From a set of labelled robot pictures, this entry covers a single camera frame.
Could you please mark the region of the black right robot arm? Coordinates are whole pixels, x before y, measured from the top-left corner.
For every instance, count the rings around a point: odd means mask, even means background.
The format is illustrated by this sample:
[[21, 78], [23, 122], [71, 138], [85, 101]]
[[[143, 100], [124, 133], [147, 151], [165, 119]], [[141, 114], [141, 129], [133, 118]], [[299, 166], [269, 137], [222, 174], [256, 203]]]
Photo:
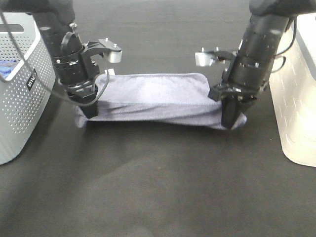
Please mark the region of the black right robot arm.
[[230, 61], [209, 97], [222, 102], [221, 125], [231, 129], [268, 83], [284, 32], [298, 15], [314, 13], [314, 0], [252, 0], [251, 17], [236, 53], [210, 51], [210, 62]]

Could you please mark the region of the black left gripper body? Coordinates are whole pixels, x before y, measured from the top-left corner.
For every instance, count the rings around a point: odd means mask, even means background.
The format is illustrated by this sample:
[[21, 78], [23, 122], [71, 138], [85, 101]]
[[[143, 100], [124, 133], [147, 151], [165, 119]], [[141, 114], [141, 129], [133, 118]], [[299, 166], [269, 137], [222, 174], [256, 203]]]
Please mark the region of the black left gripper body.
[[95, 80], [65, 85], [68, 103], [75, 106], [97, 106], [98, 86]]

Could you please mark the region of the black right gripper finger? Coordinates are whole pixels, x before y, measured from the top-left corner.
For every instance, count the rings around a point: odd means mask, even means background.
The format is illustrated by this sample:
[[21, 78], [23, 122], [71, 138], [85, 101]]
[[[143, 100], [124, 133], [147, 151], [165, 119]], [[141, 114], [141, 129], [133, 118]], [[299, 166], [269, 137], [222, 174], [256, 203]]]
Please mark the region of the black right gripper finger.
[[223, 100], [223, 91], [221, 90], [210, 90], [208, 97], [216, 102]]
[[237, 98], [225, 98], [222, 100], [221, 125], [232, 129], [239, 116], [254, 104], [254, 99], [238, 100]]

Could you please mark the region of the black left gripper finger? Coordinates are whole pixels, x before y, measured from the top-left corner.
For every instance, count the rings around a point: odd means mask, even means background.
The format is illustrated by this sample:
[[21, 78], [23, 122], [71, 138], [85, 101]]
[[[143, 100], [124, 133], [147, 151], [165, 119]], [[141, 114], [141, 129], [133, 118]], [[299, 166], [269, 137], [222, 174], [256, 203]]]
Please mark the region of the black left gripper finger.
[[81, 110], [86, 118], [91, 119], [98, 116], [98, 103], [95, 102], [89, 106], [81, 106]]

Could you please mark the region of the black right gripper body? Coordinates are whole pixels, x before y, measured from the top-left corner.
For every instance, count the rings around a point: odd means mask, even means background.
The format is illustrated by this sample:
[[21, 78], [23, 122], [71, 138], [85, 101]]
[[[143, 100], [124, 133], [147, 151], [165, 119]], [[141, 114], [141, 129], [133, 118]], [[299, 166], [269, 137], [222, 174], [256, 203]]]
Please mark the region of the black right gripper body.
[[230, 83], [219, 83], [210, 88], [210, 90], [223, 91], [223, 99], [229, 97], [237, 98], [238, 100], [254, 99], [258, 94], [258, 90], [250, 87], [242, 87], [239, 85], [233, 85]]

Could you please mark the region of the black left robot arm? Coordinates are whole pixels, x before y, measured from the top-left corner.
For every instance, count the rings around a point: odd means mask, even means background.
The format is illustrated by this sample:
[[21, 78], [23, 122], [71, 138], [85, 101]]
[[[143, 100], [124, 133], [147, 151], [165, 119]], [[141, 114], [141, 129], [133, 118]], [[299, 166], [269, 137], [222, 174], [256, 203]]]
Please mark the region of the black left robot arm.
[[84, 45], [75, 24], [72, 0], [2, 0], [0, 12], [23, 12], [33, 16], [50, 54], [68, 101], [81, 108], [87, 118], [98, 115], [95, 84], [99, 67], [91, 57], [101, 51], [94, 42]]

